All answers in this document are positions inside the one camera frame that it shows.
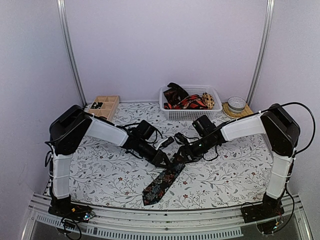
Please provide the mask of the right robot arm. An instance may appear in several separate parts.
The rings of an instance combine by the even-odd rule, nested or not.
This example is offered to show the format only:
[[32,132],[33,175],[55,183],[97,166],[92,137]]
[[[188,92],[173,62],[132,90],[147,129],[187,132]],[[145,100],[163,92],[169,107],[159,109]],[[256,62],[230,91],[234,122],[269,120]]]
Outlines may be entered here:
[[278,103],[268,109],[231,121],[215,125],[206,115],[192,123],[200,138],[185,143],[174,154],[175,163],[198,161],[210,149],[249,136],[261,136],[264,140],[272,167],[265,191],[268,199],[259,206],[262,218],[269,218],[278,210],[279,200],[291,177],[297,154],[297,144],[301,129],[284,107]]

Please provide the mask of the wooden compartment box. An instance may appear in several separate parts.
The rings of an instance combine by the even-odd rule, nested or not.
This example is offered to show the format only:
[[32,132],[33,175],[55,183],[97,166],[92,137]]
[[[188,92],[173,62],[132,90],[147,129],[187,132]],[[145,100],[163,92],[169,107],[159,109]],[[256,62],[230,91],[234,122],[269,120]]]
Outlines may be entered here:
[[118,95],[101,95],[97,96],[93,102],[103,102],[103,105],[101,109],[91,109],[90,107],[88,112],[97,117],[104,117],[109,122],[112,122],[120,103],[120,97]]

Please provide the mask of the ceramic bowl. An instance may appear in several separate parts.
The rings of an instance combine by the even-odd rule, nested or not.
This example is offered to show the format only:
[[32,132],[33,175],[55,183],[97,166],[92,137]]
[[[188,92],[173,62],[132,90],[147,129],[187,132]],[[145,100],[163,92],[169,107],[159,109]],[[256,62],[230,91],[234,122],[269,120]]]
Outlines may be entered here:
[[241,113],[246,104],[246,101],[238,96],[232,96],[227,100],[228,109],[235,114]]

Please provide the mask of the rolled tie with white dots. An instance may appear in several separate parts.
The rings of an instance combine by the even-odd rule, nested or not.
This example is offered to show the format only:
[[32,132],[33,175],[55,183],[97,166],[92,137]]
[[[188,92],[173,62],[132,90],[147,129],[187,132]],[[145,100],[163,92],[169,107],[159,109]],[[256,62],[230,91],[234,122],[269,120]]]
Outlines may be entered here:
[[93,109],[93,110],[101,109],[103,104],[104,104],[103,102],[99,102],[99,101],[96,102],[95,101],[92,103],[91,109]]

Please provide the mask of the dark patterned tie in basket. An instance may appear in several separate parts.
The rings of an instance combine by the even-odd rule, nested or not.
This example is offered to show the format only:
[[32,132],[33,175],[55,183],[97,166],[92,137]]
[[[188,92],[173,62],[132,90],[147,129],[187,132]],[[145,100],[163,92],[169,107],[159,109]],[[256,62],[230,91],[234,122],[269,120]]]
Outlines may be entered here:
[[170,82],[167,87],[169,89],[165,90],[163,94],[170,105],[176,105],[189,96],[181,86],[174,82]]

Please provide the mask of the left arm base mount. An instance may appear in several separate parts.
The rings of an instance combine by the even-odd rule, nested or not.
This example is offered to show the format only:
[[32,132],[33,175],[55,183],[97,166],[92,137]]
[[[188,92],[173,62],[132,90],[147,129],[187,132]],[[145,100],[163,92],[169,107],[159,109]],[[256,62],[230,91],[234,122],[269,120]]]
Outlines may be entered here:
[[88,222],[96,216],[91,207],[71,203],[70,195],[62,199],[52,196],[48,213],[76,223]]

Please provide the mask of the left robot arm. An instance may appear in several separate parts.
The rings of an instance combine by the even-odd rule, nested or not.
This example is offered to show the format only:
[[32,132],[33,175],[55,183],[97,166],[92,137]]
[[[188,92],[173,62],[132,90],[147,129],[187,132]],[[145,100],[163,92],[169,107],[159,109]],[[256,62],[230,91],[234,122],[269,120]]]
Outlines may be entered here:
[[98,145],[110,145],[125,149],[136,158],[146,159],[158,168],[172,165],[168,156],[153,146],[148,139],[157,131],[145,120],[129,125],[115,125],[104,117],[85,112],[80,106],[73,105],[49,127],[50,139],[46,141],[51,149],[50,195],[55,209],[63,216],[74,213],[74,205],[69,189],[70,165],[78,148],[85,148],[87,141]]

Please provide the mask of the bamboo coaster mat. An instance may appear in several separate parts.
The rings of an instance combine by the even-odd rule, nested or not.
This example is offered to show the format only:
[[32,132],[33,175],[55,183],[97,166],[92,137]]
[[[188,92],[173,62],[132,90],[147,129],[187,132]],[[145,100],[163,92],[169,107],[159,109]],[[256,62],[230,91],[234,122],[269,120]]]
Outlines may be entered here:
[[253,111],[250,109],[248,104],[245,105],[244,109],[236,110],[235,112],[231,111],[227,102],[222,103],[223,112],[232,119],[238,119],[242,117],[246,117],[253,114]]

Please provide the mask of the left aluminium frame post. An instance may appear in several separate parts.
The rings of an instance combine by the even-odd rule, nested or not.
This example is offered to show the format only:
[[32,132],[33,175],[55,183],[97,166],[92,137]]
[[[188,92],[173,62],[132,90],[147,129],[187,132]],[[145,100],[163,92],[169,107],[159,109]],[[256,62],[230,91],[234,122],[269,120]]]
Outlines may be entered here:
[[76,87],[79,99],[81,101],[81,104],[83,107],[85,107],[88,103],[85,97],[84,89],[81,83],[81,79],[80,79],[80,75],[79,75],[79,71],[76,63],[76,58],[73,51],[72,40],[71,40],[71,35],[70,35],[70,30],[68,25],[66,4],[64,0],[57,0],[56,3],[57,3],[57,10],[59,15],[62,35],[63,35],[65,47],[66,47],[68,60],[70,63],[71,72],[75,82],[75,87]]

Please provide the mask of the front aluminium rail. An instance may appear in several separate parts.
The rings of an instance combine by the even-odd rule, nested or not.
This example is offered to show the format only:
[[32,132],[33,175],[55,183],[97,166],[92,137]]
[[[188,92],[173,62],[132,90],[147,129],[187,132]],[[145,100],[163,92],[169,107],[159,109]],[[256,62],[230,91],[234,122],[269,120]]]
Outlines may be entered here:
[[94,206],[95,217],[74,227],[48,212],[50,198],[34,194],[22,232],[24,240],[311,240],[298,196],[285,196],[277,232],[265,235],[272,218],[245,222],[243,206],[200,210],[138,210]]

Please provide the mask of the yellow spotted tie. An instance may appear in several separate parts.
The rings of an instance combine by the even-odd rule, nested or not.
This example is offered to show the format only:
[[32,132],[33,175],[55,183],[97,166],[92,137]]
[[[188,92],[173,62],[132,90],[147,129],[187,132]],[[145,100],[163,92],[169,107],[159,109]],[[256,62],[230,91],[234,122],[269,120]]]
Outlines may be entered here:
[[204,92],[201,98],[203,103],[207,106],[209,110],[212,110],[214,108],[215,100],[212,97],[212,95],[208,94],[207,92]]

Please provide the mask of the right aluminium frame post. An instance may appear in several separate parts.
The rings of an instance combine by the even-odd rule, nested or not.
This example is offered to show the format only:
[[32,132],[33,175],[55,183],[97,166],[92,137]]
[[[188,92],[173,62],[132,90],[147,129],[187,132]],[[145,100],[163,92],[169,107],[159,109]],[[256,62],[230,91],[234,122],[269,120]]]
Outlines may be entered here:
[[260,78],[260,74],[261,74],[261,70],[264,62],[264,56],[265,56],[265,52],[268,45],[268,39],[269,39],[271,27],[272,27],[274,7],[275,7],[275,0],[266,1],[266,11],[265,11],[260,47],[259,47],[257,60],[256,60],[256,64],[253,71],[249,92],[246,99],[246,102],[249,106],[253,103],[254,95],[258,86],[258,82],[259,82],[259,78]]

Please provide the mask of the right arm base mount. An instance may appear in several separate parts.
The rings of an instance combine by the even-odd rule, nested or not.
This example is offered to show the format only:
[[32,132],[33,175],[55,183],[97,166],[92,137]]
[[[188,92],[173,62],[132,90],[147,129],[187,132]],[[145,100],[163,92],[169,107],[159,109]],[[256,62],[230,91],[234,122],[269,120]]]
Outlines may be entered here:
[[245,223],[265,220],[285,213],[281,199],[272,198],[266,193],[263,195],[262,203],[242,206],[240,211]]

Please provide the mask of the white plastic basket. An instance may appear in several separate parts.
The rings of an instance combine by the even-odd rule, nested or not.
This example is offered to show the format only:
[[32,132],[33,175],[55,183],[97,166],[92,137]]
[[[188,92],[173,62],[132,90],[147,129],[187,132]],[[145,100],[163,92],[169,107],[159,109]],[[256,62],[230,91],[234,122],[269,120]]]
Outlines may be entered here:
[[212,109],[165,109],[164,104],[168,101],[165,98],[164,91],[168,90],[169,87],[162,86],[159,89],[159,108],[164,113],[167,120],[192,121],[203,115],[206,115],[210,120],[212,120],[223,110],[222,102],[213,87],[207,85],[181,85],[181,87],[189,95],[199,95],[201,97],[203,93],[210,94],[214,100],[214,106]]

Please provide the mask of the dark floral tie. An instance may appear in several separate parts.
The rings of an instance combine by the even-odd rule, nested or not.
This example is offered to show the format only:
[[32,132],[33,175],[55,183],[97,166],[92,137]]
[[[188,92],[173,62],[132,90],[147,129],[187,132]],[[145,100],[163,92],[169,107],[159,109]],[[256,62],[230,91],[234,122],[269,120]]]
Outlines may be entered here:
[[171,169],[163,170],[143,191],[142,200],[144,206],[158,203],[166,194],[179,174],[185,168],[184,163],[179,163]]

